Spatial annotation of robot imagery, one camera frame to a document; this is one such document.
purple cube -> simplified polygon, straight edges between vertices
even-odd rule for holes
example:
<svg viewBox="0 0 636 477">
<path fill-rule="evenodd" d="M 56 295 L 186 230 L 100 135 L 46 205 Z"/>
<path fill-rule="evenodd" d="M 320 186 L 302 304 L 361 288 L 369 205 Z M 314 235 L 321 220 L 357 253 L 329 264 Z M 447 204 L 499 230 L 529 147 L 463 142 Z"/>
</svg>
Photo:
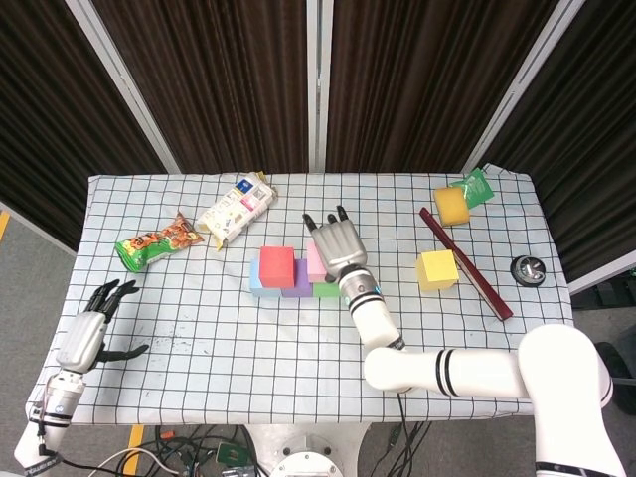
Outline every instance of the purple cube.
<svg viewBox="0 0 636 477">
<path fill-rule="evenodd" d="M 307 260 L 299 258 L 294 260 L 296 283 L 293 288 L 283 288 L 282 296 L 287 298 L 302 298 L 303 296 L 313 296 L 313 287 L 309 283 L 307 274 Z"/>
</svg>

checkered tablecloth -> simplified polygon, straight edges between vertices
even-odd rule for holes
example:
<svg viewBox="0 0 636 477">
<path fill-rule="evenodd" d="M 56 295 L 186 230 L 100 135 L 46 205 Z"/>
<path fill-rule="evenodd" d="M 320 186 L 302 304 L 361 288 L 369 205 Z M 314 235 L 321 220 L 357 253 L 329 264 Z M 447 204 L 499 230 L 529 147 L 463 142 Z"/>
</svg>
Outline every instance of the checkered tablecloth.
<svg viewBox="0 0 636 477">
<path fill-rule="evenodd" d="M 95 176 L 62 318 L 29 398 L 58 370 L 55 356 L 76 315 L 106 281 L 136 279 L 108 327 L 106 345 L 150 351 L 84 376 L 77 423 L 286 423 L 399 419 L 398 400 L 367 385 L 364 353 L 347 307 L 333 298 L 255 298 L 249 261 L 267 245 L 305 256 L 301 214 L 326 217 L 342 204 L 369 253 L 369 268 L 410 350 L 444 347 L 515 350 L 544 323 L 571 324 L 566 282 L 528 176 L 487 169 L 495 198 L 472 209 L 470 224 L 447 229 L 514 311 L 501 323 L 460 272 L 459 285 L 420 292 L 418 252 L 443 249 L 418 216 L 436 213 L 432 190 L 459 175 L 272 175 L 279 193 L 269 211 L 222 251 L 199 244 L 127 272 L 117 240 L 166 227 L 181 211 L 194 220 L 240 174 Z M 511 259 L 531 254 L 548 269 L 540 288 L 523 288 Z M 529 413 L 527 401 L 446 397 L 415 391 L 408 419 L 477 418 Z"/>
</svg>

white snack package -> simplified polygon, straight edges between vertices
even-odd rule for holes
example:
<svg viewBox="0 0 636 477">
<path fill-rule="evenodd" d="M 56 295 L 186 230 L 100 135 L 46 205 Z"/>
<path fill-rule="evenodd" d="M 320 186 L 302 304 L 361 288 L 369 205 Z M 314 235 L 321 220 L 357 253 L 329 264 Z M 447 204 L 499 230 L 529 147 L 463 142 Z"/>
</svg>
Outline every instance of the white snack package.
<svg viewBox="0 0 636 477">
<path fill-rule="evenodd" d="M 197 229 L 210 232 L 217 250 L 234 240 L 249 224 L 267 210 L 276 190 L 262 172 L 250 172 L 197 220 Z"/>
</svg>

green packet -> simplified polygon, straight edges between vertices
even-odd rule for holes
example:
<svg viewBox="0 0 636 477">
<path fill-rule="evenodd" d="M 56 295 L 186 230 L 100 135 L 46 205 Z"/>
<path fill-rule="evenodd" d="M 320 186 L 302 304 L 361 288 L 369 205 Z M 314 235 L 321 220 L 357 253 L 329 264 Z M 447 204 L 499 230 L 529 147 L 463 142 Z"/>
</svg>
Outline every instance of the green packet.
<svg viewBox="0 0 636 477">
<path fill-rule="evenodd" d="M 178 213 L 174 222 L 163 231 L 118 241 L 115 250 L 124 266 L 137 273 L 147 264 L 200 241 L 203 241 L 203 237 Z"/>
<path fill-rule="evenodd" d="M 484 177 L 484 173 L 479 168 L 473 170 L 461 181 L 451 183 L 450 186 L 462 188 L 468 209 L 472 209 L 495 197 L 493 190 Z"/>
</svg>

robotic arm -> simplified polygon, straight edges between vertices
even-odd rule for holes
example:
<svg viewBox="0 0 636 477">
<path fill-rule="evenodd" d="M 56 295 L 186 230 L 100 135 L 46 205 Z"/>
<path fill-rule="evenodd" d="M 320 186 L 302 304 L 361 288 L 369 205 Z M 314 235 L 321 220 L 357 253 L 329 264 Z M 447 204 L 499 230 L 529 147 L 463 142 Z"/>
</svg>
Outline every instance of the robotic arm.
<svg viewBox="0 0 636 477">
<path fill-rule="evenodd" d="M 30 410 L 29 423 L 14 451 L 25 475 L 50 475 L 50 469 L 63 461 L 58 449 L 85 388 L 82 376 L 97 363 L 130 360 L 148 349 L 148 345 L 142 345 L 129 352 L 104 350 L 106 326 L 119 302 L 125 295 L 139 290 L 132 280 L 108 297 L 118 284 L 119 280 L 114 280 L 95 291 L 58 351 L 61 369 L 47 381 L 42 401 Z"/>
<path fill-rule="evenodd" d="M 612 383 L 594 346 L 565 325 L 544 325 L 528 333 L 518 355 L 499 350 L 406 349 L 384 298 L 364 268 L 367 253 L 347 217 L 328 216 L 320 228 L 304 222 L 329 275 L 368 351 L 365 379 L 381 391 L 424 388 L 447 396 L 530 398 L 535 411 L 536 470 L 539 476 L 624 476 L 607 436 L 601 408 Z"/>
</svg>

